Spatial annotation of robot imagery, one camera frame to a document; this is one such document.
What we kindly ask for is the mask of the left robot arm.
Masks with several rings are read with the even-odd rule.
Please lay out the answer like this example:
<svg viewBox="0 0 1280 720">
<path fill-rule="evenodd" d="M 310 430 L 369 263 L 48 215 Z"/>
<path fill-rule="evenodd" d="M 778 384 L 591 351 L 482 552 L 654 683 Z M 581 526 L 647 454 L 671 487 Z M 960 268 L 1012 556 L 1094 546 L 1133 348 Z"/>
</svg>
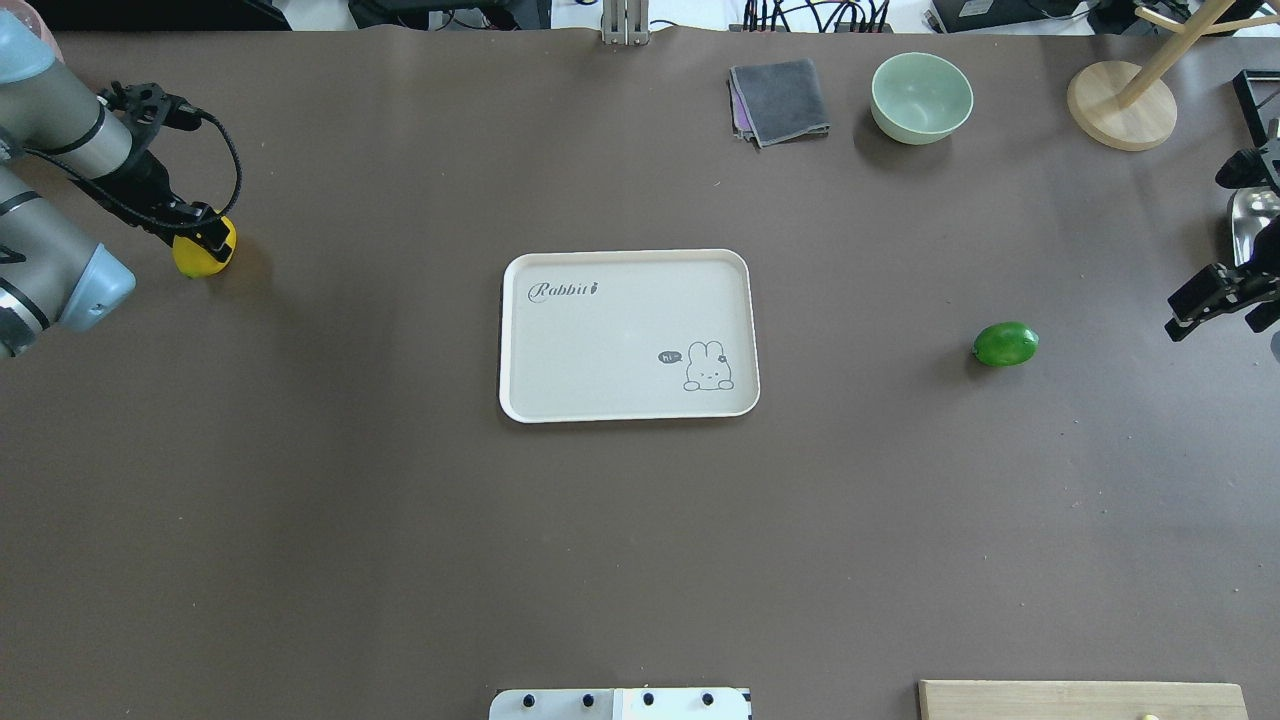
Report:
<svg viewBox="0 0 1280 720">
<path fill-rule="evenodd" d="M 54 325 L 92 328 L 136 287 L 102 242 L 13 170 L 22 158 L 50 163 L 115 218 L 160 238 L 183 275 L 215 275 L 230 263 L 238 236 L 227 209 L 182 199 L 150 149 L 161 129 L 195 131 L 215 115 L 155 83 L 91 91 L 10 10 L 1 50 L 5 357 L 19 357 Z"/>
</svg>

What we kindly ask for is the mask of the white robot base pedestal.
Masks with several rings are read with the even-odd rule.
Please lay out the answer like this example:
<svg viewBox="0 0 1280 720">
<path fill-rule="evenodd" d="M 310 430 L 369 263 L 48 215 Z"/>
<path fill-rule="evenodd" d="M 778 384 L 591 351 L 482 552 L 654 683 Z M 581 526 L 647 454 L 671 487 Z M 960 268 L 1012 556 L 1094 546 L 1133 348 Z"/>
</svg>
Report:
<svg viewBox="0 0 1280 720">
<path fill-rule="evenodd" d="M 508 689 L 489 719 L 751 719 L 749 689 L 635 687 Z"/>
</svg>

